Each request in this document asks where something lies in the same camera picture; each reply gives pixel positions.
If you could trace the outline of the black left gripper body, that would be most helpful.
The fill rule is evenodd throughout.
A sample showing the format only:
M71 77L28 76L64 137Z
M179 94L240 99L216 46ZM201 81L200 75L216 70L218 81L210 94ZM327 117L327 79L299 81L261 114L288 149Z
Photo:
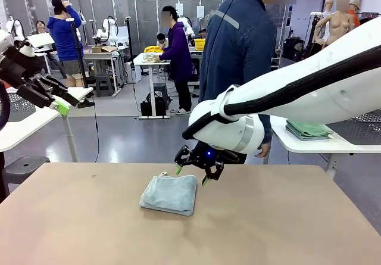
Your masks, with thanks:
M40 71L41 58L24 55L15 46L10 46L0 56L0 80L16 89Z

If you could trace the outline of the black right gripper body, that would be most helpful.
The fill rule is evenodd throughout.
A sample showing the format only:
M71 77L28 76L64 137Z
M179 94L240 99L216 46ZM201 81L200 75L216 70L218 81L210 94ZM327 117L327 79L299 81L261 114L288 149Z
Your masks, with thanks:
M216 149L204 142L198 142L191 153L198 167L206 169L214 167L216 162L223 164L240 164L240 153L227 149Z

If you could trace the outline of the light blue terry towel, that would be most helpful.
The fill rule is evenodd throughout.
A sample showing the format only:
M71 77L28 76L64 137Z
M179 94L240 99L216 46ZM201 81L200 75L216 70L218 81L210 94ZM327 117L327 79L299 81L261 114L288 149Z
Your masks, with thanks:
M142 208L191 216L195 206L197 178L194 175L167 176L162 172L148 183L139 200Z

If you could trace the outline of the green towel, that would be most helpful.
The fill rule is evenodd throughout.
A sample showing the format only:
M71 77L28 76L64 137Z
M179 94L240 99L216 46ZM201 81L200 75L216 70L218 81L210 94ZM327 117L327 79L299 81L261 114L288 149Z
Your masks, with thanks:
M309 137L327 136L333 134L333 131L325 124L302 123L289 119L286 120L285 128L289 128L296 133L300 133L302 136Z

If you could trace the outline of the grey perforated plastic basket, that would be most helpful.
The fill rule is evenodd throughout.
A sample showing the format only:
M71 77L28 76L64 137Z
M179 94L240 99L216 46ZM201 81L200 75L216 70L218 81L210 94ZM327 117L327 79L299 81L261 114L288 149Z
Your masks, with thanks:
M327 127L343 138L381 138L381 109L349 120L327 124Z
M19 122L36 112L36 107L29 101L18 96L16 93L9 93L10 117L9 122Z

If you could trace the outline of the person's right denim forearm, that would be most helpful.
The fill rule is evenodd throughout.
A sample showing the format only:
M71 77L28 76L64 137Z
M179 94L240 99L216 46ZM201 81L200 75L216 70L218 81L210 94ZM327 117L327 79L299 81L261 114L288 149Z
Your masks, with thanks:
M261 143L262 145L264 145L271 142L272 135L273 135L271 122L270 122L270 116L265 114L259 114L258 116L264 127L264 139Z

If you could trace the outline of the person's right hand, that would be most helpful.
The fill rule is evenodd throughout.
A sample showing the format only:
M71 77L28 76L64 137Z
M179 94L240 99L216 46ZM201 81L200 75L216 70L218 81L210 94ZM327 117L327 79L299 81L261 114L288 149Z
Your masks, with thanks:
M271 149L271 142L261 144L258 147L259 152L255 155L257 158L266 158Z

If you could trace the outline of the long white work table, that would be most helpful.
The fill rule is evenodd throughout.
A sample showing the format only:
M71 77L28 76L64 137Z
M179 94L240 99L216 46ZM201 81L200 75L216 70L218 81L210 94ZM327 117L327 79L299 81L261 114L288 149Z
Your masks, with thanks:
M58 70L62 76L65 75L63 66L58 58L57 54L51 52L37 52L37 56L42 59L42 67L45 73L52 73L52 70Z

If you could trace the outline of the black tripod pole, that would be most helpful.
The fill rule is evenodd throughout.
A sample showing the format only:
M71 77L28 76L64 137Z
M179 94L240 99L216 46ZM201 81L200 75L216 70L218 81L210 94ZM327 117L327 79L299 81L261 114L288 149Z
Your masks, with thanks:
M74 18L67 18L66 22L70 23L71 31L72 31L72 34L73 34L73 37L74 37L74 41L75 41L76 52L77 52L77 60L78 60L78 65L79 65L80 73L81 73L81 76L82 76L80 80L81 80L82 86L85 89L88 89L89 86L88 86L88 83L86 81L85 67L84 67L84 63L83 63L83 58L81 56L80 44L79 44L79 39L77 37L77 32L76 32L77 29L76 29L76 26L75 26L75 23L74 23Z

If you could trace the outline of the seated person in black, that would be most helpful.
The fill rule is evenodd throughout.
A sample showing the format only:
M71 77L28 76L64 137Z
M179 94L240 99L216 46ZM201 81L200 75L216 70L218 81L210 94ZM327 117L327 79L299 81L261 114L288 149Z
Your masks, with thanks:
M36 34L47 33L47 32L48 31L46 29L46 24L42 20L38 20L36 23L36 30L30 32L29 35L36 35ZM51 51L45 51L45 52L52 52L52 51L56 51L54 43L52 44L52 50ZM62 77L63 77L63 79L66 79L67 78L66 73Z

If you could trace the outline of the person in blue hoodie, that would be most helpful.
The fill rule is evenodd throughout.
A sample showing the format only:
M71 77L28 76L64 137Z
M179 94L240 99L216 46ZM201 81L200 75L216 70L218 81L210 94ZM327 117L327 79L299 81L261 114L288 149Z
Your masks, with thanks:
M75 41L70 23L66 22L67 18L74 18L76 29L78 29L82 25L81 18L68 1L51 0L51 4L54 7L54 16L49 18L47 28L55 42L58 58L67 75L67 86L82 87ZM83 46L80 41L79 44L83 58Z

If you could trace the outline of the person in denim jacket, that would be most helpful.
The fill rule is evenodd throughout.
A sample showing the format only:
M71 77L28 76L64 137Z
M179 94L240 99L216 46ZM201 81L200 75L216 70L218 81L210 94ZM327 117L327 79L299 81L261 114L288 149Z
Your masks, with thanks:
M216 99L270 71L276 26L268 0L225 0L208 23L199 77L199 101Z

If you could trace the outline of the wooden shoe rack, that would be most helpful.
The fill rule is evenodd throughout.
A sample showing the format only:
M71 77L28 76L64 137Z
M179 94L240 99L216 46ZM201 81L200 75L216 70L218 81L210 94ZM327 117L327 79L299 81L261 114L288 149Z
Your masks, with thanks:
M272 58L271 58L271 66L270 66L271 70L275 70L275 69L278 69L280 67L281 57L282 57L282 48L277 47L274 51Z

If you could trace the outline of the mannequin in orange clothes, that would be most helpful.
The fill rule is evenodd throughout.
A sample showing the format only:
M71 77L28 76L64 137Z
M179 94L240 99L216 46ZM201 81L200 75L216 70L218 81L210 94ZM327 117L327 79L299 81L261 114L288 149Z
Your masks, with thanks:
M361 6L360 0L350 0L349 1L348 13L350 15L352 15L354 27L360 26L360 21L359 21L358 14L357 14L357 11L360 10L360 6Z

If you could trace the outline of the white metal frame table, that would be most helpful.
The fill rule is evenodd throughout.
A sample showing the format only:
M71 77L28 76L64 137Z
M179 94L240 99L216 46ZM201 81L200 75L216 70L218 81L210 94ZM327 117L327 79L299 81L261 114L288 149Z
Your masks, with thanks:
M95 85L95 76L109 74L115 97L124 86L125 78L122 74L123 57L119 50L112 53L91 53L91 49L83 51L83 60L88 86Z

